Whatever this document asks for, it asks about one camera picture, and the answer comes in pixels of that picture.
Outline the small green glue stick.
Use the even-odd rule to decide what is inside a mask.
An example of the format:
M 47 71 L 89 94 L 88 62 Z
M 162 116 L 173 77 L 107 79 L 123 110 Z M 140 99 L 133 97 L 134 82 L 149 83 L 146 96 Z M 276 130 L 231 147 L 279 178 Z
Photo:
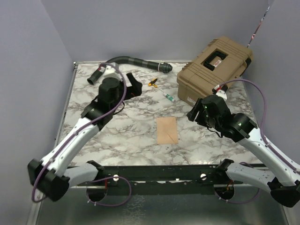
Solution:
M 175 99 L 174 99 L 172 96 L 170 96 L 169 94 L 163 92 L 163 95 L 164 95 L 165 98 L 167 98 L 167 99 L 170 100 L 171 102 L 175 102 Z

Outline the pink tan envelope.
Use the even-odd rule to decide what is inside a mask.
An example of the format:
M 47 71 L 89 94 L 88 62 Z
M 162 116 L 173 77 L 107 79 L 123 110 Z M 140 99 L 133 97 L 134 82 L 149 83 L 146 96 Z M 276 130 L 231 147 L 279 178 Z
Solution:
M 157 144 L 178 144 L 177 123 L 175 117 L 157 118 Z

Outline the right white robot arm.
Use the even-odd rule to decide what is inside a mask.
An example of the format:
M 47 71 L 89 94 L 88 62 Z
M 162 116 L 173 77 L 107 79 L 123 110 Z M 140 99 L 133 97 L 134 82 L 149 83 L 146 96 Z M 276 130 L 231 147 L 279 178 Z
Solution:
M 218 182 L 232 180 L 250 184 L 270 193 L 276 202 L 289 208 L 299 202 L 299 164 L 279 148 L 264 143 L 260 128 L 247 115 L 231 113 L 223 98 L 210 95 L 198 99 L 187 118 L 243 146 L 268 168 L 268 171 L 261 171 L 225 159 L 215 170 Z

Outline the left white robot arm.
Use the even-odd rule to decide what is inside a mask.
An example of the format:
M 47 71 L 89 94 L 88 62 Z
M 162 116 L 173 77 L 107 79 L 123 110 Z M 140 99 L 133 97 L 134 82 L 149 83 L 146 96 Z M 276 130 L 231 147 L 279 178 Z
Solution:
M 98 185 L 103 181 L 103 167 L 89 161 L 78 167 L 69 164 L 82 147 L 113 118 L 117 108 L 125 101 L 140 96 L 142 83 L 132 73 L 126 74 L 130 86 L 115 72 L 104 76 L 98 95 L 85 107 L 71 132 L 41 160 L 31 160 L 27 166 L 33 186 L 32 201 L 36 190 L 53 202 L 58 201 L 69 188 L 84 182 Z

